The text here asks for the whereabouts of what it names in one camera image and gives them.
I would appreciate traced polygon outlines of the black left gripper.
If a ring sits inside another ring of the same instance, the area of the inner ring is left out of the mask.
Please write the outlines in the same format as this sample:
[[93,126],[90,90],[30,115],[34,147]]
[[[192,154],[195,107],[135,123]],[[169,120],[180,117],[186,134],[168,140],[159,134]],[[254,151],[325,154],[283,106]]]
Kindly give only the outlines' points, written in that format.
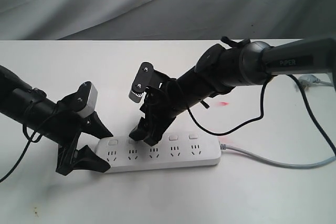
[[57,173],[64,176],[73,170],[105,173],[111,168],[110,164],[88,145],[78,150],[77,144],[82,131],[98,139],[113,137],[113,134],[101,122],[96,111],[82,119],[74,110],[75,98],[76,92],[57,103],[45,99],[39,105],[39,132],[58,144]]

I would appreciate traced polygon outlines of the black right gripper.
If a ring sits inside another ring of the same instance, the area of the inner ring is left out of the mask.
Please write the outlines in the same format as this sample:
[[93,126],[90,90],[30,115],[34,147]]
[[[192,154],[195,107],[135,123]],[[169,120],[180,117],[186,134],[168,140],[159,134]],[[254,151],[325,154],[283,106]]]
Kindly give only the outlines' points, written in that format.
[[149,146],[154,146],[162,139],[163,134],[176,119],[174,115],[178,110],[172,105],[168,86],[175,81],[166,74],[154,70],[149,84],[145,90],[145,98],[140,107],[144,113],[139,123],[129,133],[134,141],[144,141]]

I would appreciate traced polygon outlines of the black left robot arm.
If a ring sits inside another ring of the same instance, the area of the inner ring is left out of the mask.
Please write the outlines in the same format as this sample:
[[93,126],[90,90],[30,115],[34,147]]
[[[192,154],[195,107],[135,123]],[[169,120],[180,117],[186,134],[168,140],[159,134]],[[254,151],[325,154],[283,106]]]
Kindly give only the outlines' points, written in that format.
[[104,173],[110,164],[84,146],[77,149],[79,136],[112,137],[96,111],[98,91],[90,82],[57,102],[33,88],[5,67],[1,67],[1,113],[20,123],[29,142],[43,136],[58,144],[56,172],[64,176],[73,170]]

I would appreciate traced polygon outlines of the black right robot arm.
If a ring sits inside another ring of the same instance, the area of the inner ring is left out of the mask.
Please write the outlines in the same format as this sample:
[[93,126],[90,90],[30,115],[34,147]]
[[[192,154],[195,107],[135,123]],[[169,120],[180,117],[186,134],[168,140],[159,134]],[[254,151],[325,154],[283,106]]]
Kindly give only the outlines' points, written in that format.
[[274,76],[306,73],[335,74],[334,37],[306,38],[281,46],[222,37],[179,78],[143,62],[129,97],[141,104],[144,116],[129,136],[156,145],[179,114],[206,98],[228,94],[235,87],[264,86]]

